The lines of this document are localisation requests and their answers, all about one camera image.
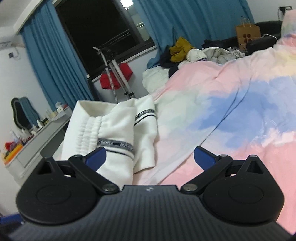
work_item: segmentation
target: brown paper bag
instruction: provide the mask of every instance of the brown paper bag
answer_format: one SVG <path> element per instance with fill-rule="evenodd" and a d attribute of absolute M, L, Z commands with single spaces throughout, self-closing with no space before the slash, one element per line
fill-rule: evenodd
<path fill-rule="evenodd" d="M 235 30 L 237 32 L 239 48 L 242 51 L 247 50 L 247 43 L 261 38 L 260 28 L 254 24 L 251 24 L 250 20 L 247 18 L 242 20 L 242 25 L 235 26 Z"/>

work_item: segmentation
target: mirror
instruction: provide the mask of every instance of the mirror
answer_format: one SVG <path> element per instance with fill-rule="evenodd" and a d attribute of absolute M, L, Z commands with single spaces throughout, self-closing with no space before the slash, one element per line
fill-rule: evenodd
<path fill-rule="evenodd" d="M 37 125 L 37 120 L 40 119 L 40 116 L 32 107 L 27 97 L 13 98 L 11 106 L 13 109 L 13 119 L 18 128 L 30 130 L 33 124 Z"/>

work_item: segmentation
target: black stripe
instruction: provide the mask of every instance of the black stripe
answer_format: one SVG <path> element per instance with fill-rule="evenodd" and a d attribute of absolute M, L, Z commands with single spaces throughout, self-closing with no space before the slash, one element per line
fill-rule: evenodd
<path fill-rule="evenodd" d="M 153 110 L 153 109 L 147 109 L 147 110 L 142 111 L 141 113 L 139 113 L 139 114 L 136 115 L 135 121 L 137 119 L 139 119 L 141 116 L 143 116 L 143 115 L 145 115 L 147 113 L 155 113 L 155 110 Z"/>
<path fill-rule="evenodd" d="M 128 154 L 125 154 L 125 153 L 122 153 L 122 152 L 119 152 L 119 151 L 107 150 L 107 149 L 106 149 L 106 151 L 116 153 L 116 154 L 121 154 L 121 155 L 124 155 L 124 156 L 128 156 L 130 159 L 133 160 L 133 158 L 131 156 L 129 156 Z"/>
<path fill-rule="evenodd" d="M 148 117 L 148 116 L 154 116 L 154 117 L 156 118 L 155 115 L 147 115 L 147 116 L 143 117 L 142 119 L 140 119 L 138 122 L 136 122 L 136 123 L 134 124 L 134 126 L 135 126 L 136 124 L 138 124 L 141 120 L 145 119 L 145 118 Z"/>
<path fill-rule="evenodd" d="M 97 142 L 97 145 L 98 146 L 109 146 L 109 147 L 114 147 L 114 148 L 120 148 L 120 149 L 130 151 L 131 153 L 134 154 L 133 145 L 128 143 L 128 142 L 99 138 L 98 142 Z"/>

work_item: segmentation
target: white desk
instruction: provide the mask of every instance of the white desk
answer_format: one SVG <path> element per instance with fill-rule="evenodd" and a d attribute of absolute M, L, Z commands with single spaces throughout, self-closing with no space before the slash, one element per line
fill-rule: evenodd
<path fill-rule="evenodd" d="M 5 166 L 20 186 L 29 177 L 41 159 L 46 157 L 44 155 L 42 156 L 42 152 L 44 152 L 43 150 L 46 149 L 46 146 L 55 136 L 61 135 L 60 132 L 63 132 L 62 128 L 71 118 L 72 110 L 67 107 L 59 115 L 63 116 L 58 119 L 54 118 L 47 123 L 47 125 L 45 125 Z"/>

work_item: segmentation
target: bedsheet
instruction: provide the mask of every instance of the bedsheet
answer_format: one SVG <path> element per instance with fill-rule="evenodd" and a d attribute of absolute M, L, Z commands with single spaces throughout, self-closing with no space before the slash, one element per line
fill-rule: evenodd
<path fill-rule="evenodd" d="M 198 145 L 235 159 L 256 154 L 284 193 L 285 204 L 278 223 L 294 233 L 295 26 L 296 10 L 289 11 L 283 22 L 283 37 L 273 48 L 223 66 L 208 61 L 190 63 L 152 93 L 159 131 L 155 142 L 156 167 L 135 174 L 133 183 L 158 184 Z M 178 172 L 188 177 L 180 180 L 185 183 L 191 179 L 188 173 L 195 163 L 189 158 L 183 166 Z"/>

